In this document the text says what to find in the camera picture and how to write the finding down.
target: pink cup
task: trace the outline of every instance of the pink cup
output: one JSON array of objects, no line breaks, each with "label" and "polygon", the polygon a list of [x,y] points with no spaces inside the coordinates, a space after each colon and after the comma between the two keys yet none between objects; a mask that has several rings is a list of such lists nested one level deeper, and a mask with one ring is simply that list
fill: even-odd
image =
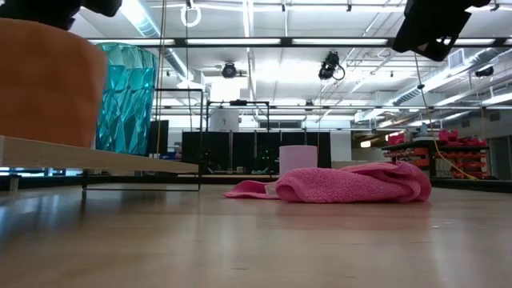
[{"label": "pink cup", "polygon": [[279,147],[279,174],[297,168],[316,168],[318,166],[317,147],[306,145]]}]

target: floor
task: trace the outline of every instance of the floor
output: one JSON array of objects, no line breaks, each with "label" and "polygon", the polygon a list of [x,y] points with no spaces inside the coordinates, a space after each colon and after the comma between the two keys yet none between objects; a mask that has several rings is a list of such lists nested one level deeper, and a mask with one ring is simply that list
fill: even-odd
[{"label": "floor", "polygon": [[0,287],[512,287],[512,194],[311,205],[227,189],[22,192],[0,206]]}]

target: vase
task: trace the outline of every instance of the vase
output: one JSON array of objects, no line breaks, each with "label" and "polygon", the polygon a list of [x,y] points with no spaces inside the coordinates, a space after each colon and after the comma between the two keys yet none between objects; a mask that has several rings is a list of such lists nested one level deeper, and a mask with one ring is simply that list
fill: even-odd
[{"label": "vase", "polygon": [[108,60],[96,149],[144,155],[150,131],[158,58],[123,43],[99,43]]}]

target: pink towel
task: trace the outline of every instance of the pink towel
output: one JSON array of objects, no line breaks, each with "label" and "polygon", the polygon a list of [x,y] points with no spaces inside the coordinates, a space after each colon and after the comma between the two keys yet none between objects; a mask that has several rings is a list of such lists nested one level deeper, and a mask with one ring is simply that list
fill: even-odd
[{"label": "pink towel", "polygon": [[303,168],[289,171],[276,184],[277,196],[265,192],[268,183],[244,181],[227,198],[281,199],[305,203],[424,202],[429,199],[428,177],[406,162],[370,163],[340,170]]}]

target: wooden board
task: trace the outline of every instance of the wooden board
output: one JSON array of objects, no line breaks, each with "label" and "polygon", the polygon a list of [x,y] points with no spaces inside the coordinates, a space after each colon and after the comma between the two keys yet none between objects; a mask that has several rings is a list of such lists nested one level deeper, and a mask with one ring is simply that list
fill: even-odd
[{"label": "wooden board", "polygon": [[197,173],[195,164],[0,136],[0,166]]}]

